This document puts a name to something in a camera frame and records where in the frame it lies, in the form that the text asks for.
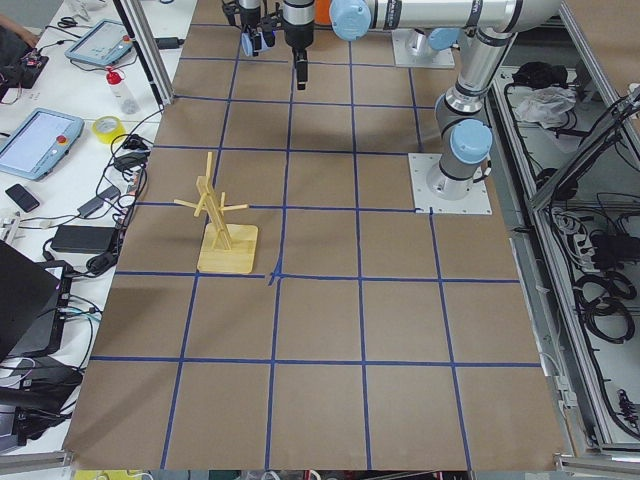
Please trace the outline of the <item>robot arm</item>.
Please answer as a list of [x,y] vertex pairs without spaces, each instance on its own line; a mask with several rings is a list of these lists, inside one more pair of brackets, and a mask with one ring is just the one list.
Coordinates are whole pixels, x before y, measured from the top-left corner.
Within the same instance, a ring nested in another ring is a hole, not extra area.
[[229,25],[241,31],[241,46],[246,56],[257,57],[275,45],[279,12],[268,13],[266,1],[223,1],[222,11]]
[[370,30],[472,29],[456,83],[436,102],[443,153],[429,170],[429,189],[445,200],[464,198],[493,143],[480,112],[483,99],[518,33],[555,15],[558,1],[332,1],[334,33],[355,41]]

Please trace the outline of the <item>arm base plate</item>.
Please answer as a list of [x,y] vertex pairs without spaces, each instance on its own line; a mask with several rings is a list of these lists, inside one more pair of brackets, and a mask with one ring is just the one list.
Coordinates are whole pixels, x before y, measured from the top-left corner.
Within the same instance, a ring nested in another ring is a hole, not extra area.
[[423,214],[491,215],[482,172],[467,180],[453,180],[440,169],[440,154],[408,155],[414,210]]
[[395,65],[408,68],[453,69],[452,46],[458,28],[398,29],[392,33]]

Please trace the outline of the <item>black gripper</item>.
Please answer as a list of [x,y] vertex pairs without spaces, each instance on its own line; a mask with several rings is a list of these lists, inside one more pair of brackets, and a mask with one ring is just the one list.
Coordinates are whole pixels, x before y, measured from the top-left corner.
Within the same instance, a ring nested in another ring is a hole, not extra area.
[[222,2],[222,11],[232,27],[241,34],[248,32],[252,36],[254,53],[270,48],[264,37],[262,21],[267,18],[267,2],[259,0],[232,0]]
[[306,50],[312,45],[314,40],[314,23],[309,22],[304,25],[284,23],[285,41],[291,47],[295,64],[296,89],[303,91],[308,82],[308,62],[306,60]]

